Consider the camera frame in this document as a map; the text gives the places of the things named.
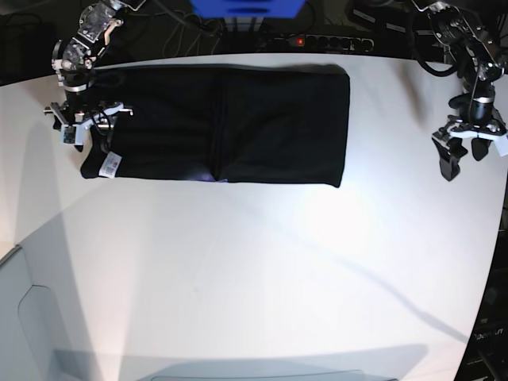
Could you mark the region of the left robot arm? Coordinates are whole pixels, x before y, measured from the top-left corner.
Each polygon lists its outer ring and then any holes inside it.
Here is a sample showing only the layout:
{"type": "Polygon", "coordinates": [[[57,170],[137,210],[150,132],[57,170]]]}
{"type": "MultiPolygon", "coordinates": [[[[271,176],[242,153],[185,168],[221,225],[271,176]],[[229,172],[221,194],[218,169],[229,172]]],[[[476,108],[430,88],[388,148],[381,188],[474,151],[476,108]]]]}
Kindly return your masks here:
{"type": "Polygon", "coordinates": [[[495,108],[495,81],[507,74],[507,48],[499,45],[472,1],[412,1],[406,38],[421,68],[435,77],[457,75],[463,93],[449,100],[456,114],[432,135],[440,157],[441,175],[447,181],[460,173],[460,160],[468,154],[463,140],[471,141],[472,155],[482,160],[493,144],[500,156],[507,155],[507,126],[495,108]],[[424,14],[437,41],[453,59],[450,68],[430,67],[418,51],[414,21],[424,14]]]}

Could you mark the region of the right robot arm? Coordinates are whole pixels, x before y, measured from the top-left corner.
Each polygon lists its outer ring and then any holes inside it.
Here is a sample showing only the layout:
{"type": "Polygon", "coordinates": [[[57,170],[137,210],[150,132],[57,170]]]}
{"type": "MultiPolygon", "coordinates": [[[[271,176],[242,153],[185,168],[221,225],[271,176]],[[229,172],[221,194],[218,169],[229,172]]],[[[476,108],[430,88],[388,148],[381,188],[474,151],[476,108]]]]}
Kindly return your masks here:
{"type": "Polygon", "coordinates": [[[121,14],[137,12],[143,1],[97,1],[80,15],[78,32],[70,40],[59,40],[52,52],[52,68],[63,88],[65,100],[44,108],[54,117],[53,128],[64,144],[82,151],[86,133],[93,129],[109,144],[119,113],[132,114],[123,102],[93,99],[97,82],[95,67],[105,55],[113,31],[124,24],[121,14]]]}

